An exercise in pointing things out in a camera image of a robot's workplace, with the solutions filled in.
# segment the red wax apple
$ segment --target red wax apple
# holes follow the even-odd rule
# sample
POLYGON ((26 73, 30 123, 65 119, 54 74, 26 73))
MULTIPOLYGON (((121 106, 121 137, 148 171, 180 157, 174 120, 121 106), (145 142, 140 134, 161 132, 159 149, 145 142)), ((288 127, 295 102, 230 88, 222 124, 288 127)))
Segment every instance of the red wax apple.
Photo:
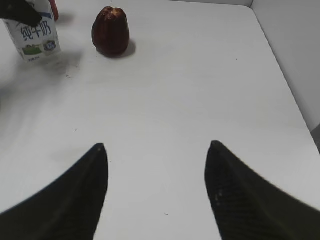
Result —
POLYGON ((92 41, 106 56, 123 54, 129 45, 127 16, 121 8, 107 6, 99 13, 92 27, 92 41))

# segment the white milk carton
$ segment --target white milk carton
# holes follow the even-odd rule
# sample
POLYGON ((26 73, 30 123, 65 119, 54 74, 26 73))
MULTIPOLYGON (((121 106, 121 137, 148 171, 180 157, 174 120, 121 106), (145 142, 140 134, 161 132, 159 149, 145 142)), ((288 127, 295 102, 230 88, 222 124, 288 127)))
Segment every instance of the white milk carton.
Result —
POLYGON ((11 39, 26 62, 33 62, 60 52, 54 14, 49 0, 27 0, 42 16, 37 27, 14 20, 3 20, 11 39))

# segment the white wall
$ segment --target white wall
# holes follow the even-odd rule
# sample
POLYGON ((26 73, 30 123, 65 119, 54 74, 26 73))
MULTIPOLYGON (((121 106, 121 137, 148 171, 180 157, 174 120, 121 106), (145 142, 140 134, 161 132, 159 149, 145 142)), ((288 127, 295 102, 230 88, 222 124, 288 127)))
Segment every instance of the white wall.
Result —
POLYGON ((320 0, 254 0, 252 8, 313 130, 320 123, 320 0))
POLYGON ((211 3, 211 4, 231 4, 231 5, 244 5, 248 7, 250 7, 253 2, 253 0, 170 0, 170 1, 211 3))

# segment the black object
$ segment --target black object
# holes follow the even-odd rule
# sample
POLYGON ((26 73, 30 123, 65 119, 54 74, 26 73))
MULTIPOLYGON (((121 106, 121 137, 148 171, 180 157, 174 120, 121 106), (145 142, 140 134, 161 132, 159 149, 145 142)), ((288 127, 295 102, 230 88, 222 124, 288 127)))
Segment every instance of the black object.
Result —
POLYGON ((35 28, 42 17, 25 0, 0 0, 0 19, 15 20, 35 28))
POLYGON ((211 143, 205 183, 222 240, 320 240, 320 212, 211 143))
POLYGON ((51 185, 1 214, 0 240, 92 240, 108 176, 99 143, 51 185))

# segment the white table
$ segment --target white table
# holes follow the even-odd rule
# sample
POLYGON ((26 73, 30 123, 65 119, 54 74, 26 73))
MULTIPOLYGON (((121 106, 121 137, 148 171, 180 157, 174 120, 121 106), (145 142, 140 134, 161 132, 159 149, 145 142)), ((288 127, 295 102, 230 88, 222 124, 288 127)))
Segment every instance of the white table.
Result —
POLYGON ((319 153, 252 10, 95 2, 57 0, 64 52, 46 64, 24 64, 0 26, 1 212, 102 142, 110 177, 96 240, 219 240, 204 181, 211 140, 320 209, 319 153), (136 45, 124 58, 92 44, 109 4, 126 11, 136 45))

